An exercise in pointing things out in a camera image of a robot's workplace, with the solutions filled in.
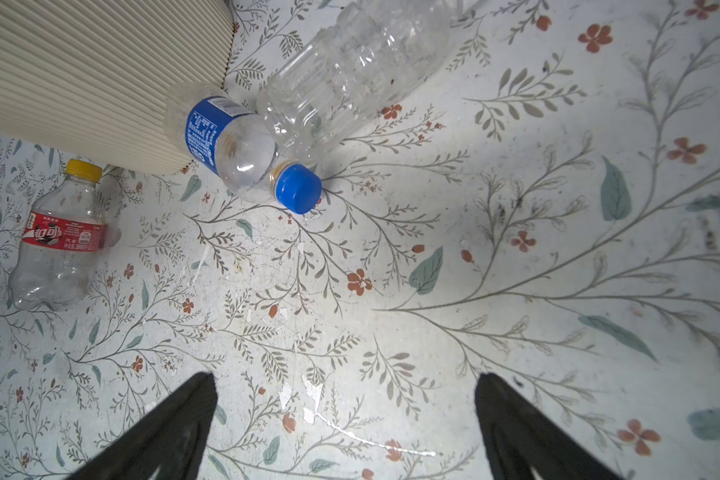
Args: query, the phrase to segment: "bottle neck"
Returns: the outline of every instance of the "bottle neck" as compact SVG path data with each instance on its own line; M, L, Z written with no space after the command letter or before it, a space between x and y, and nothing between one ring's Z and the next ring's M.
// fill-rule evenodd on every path
M77 177L77 175L64 174L64 182L70 182L72 184L79 185L80 187L96 189L96 184L94 182Z

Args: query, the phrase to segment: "beige corrugated panel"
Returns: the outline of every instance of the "beige corrugated panel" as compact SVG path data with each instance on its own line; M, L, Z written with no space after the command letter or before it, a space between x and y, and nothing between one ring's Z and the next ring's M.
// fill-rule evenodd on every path
M166 91L221 86L232 25L221 0L0 0L0 134L176 172Z

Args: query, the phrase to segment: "blue bottle cap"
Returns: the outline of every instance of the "blue bottle cap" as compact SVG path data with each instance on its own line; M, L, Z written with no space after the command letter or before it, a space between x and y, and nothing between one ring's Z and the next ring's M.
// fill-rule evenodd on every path
M322 195L320 178L301 164L293 164L285 168L275 186L278 202L299 215L315 208L320 195Z

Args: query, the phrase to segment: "scratch mark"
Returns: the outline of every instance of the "scratch mark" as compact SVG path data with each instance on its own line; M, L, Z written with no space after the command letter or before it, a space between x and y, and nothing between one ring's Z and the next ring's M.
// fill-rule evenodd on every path
M366 440L364 438L360 438L356 436L353 432L349 432L348 430L344 430L343 428L339 427L338 425L335 425L331 423L330 420L328 420L326 417L323 417L322 414L318 411L320 408L320 398L322 397L322 384L320 385L312 385L309 380L307 380L306 375L301 376L301 380L304 382L304 387L307 390L307 397L311 398L312 400L315 400L315 410L311 410L310 408L304 407L304 421L309 424L315 423L315 417L322 420L327 426L333 428L334 430L343 433L347 437L351 438L352 440L355 440L360 443L364 443L365 445L374 446L383 448L384 450L394 450L395 452L402 452L402 453L410 453L412 455L419 455L424 457L434 457L437 456L437 452L427 452L427 451L418 451L418 450L409 450L407 448L397 448L397 447L390 447L385 446L380 443L375 443L370 440Z
M343 428L339 427L338 425L334 425L334 424L331 423L331 421L328 420L326 417L323 417L323 416L320 414L320 412L315 412L314 415L315 415L317 418L319 418L320 420L322 420L323 422L325 422L325 424L326 424L327 426L333 428L334 430L338 430L339 432L343 433L344 435L346 435L347 437L351 438L352 440L355 440L355 441L360 442L360 443L364 443L365 445L383 448L384 450L394 450L395 452L410 453L410 454L412 454L412 455L420 455L420 456L423 456L423 457L436 457L436 456L438 455L437 452L427 452L427 451L422 451L422 452L420 452L420 451L418 451L418 450L409 450L409 449L407 449L407 448L390 447L390 446L382 445L382 444L380 444L380 443L371 442L370 440L366 440L366 439L364 439L364 438L360 438L360 437L356 436L354 433L349 432L349 431L347 431L347 430L344 430Z
M208 257L208 253L211 251L211 245L205 245L205 251L202 252L202 258L200 259L200 263L197 266L197 271L195 272L195 277L192 278L192 283L190 286L194 286L195 282L197 281L197 276L200 274L200 267L202 266L202 263L205 262L205 258Z

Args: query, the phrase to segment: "plastic bottle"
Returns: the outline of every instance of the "plastic bottle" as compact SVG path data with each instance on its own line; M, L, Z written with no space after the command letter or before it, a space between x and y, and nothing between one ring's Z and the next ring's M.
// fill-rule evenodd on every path
M453 2L359 0L259 91L259 115L289 156L310 163L443 62Z
M101 168L72 159L61 185L32 204L8 280L17 308L66 310L85 298L106 230L99 180Z
M261 118L220 88L173 85L163 130L173 145L219 175L243 200L260 204L277 199L289 210L305 214L320 198L320 178L282 157Z

